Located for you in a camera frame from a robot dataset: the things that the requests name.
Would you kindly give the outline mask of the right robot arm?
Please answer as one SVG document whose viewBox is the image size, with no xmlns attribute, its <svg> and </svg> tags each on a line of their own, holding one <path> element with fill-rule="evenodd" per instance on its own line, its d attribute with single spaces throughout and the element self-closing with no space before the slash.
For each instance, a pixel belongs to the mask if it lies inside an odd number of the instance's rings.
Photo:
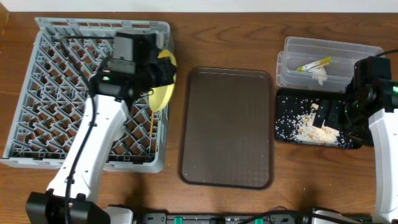
<svg viewBox="0 0 398 224">
<path fill-rule="evenodd" d="M 372 146 L 376 165 L 373 221 L 397 223 L 397 82 L 381 53 L 359 60 L 342 100 L 322 101 L 313 126 L 337 129 Z"/>
</svg>

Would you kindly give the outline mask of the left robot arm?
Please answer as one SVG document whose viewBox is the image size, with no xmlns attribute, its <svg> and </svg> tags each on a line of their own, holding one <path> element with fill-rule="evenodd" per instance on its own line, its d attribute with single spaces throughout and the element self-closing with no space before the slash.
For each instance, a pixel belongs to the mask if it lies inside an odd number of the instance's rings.
<svg viewBox="0 0 398 224">
<path fill-rule="evenodd" d="M 32 192 L 25 210 L 31 223 L 132 223 L 120 205 L 100 208 L 98 191 L 113 142 L 123 135 L 131 106 L 148 98 L 152 111 L 164 109 L 173 92 L 177 62 L 161 48 L 155 32 L 117 32 L 114 49 L 97 71 L 84 77 L 89 97 L 67 157 L 44 193 Z"/>
</svg>

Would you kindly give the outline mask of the yellow round plate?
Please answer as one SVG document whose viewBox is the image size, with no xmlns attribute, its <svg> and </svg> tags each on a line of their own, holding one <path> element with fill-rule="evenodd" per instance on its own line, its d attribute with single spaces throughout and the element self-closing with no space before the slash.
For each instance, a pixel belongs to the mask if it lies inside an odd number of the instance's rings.
<svg viewBox="0 0 398 224">
<path fill-rule="evenodd" d="M 170 59 L 172 65 L 177 66 L 176 58 L 171 51 L 163 50 L 158 56 L 158 58 L 166 57 Z M 149 96 L 149 106 L 153 112 L 160 111 L 168 105 L 174 91 L 174 86 L 175 84 L 173 83 L 153 88 L 153 94 Z"/>
</svg>

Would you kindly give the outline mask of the yellow plastic wrapper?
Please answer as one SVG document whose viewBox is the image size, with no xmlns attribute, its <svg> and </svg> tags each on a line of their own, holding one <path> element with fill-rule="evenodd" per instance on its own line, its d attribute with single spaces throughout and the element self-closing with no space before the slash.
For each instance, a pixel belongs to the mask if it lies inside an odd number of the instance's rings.
<svg viewBox="0 0 398 224">
<path fill-rule="evenodd" d="M 331 64 L 333 60 L 331 57 L 323 58 L 320 60 L 317 60 L 312 63 L 308 63 L 306 65 L 303 65 L 297 69 L 298 72 L 312 72 L 313 70 L 323 68 L 329 64 Z"/>
</svg>

